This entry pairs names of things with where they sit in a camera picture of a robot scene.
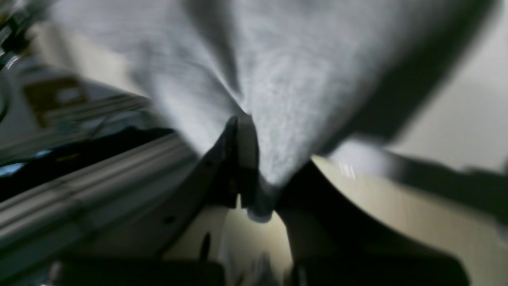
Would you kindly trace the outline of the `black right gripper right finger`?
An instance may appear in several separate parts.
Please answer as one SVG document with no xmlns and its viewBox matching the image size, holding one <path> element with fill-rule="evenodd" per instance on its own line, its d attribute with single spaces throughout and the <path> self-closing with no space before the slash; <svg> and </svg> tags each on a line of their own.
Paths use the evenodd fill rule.
<svg viewBox="0 0 508 286">
<path fill-rule="evenodd" d="M 255 222 L 273 214 L 285 225 L 290 286 L 468 286 L 458 259 L 396 232 L 348 200 L 306 157 L 281 186 L 259 168 L 256 127 L 238 120 L 239 162 L 253 178 L 242 204 Z"/>
</svg>

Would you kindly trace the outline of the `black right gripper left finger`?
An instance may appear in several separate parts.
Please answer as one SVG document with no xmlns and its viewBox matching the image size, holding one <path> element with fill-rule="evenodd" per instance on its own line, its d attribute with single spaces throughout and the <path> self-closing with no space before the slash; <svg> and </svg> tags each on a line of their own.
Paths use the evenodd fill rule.
<svg viewBox="0 0 508 286">
<path fill-rule="evenodd" d="M 237 133 L 229 119 L 212 149 L 167 199 L 134 222 L 94 242 L 118 242 L 117 253 L 66 257 L 56 263 L 57 286 L 225 286 L 224 267 L 211 259 L 238 195 Z"/>
</svg>

